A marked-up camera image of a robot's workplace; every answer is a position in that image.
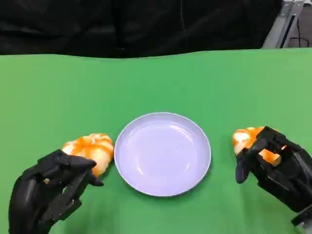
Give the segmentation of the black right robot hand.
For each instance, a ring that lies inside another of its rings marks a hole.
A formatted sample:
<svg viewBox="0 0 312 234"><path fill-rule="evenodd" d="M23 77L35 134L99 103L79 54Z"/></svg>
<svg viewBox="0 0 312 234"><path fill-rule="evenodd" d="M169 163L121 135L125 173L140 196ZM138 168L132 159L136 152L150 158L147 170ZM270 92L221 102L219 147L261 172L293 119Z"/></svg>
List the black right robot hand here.
<svg viewBox="0 0 312 234"><path fill-rule="evenodd" d="M238 129L232 144L238 184L252 173L260 188L292 211L312 204L312 157L300 145L269 126Z"/></svg>

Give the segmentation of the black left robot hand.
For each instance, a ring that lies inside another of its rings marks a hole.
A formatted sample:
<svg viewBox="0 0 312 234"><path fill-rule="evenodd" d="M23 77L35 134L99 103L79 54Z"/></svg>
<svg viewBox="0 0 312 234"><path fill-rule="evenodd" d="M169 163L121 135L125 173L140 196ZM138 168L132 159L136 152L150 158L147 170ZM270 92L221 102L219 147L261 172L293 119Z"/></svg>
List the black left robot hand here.
<svg viewBox="0 0 312 234"><path fill-rule="evenodd" d="M103 186L92 173L96 162L58 149L37 161L16 180L10 197L11 234L47 234L81 205L88 185Z"/></svg>

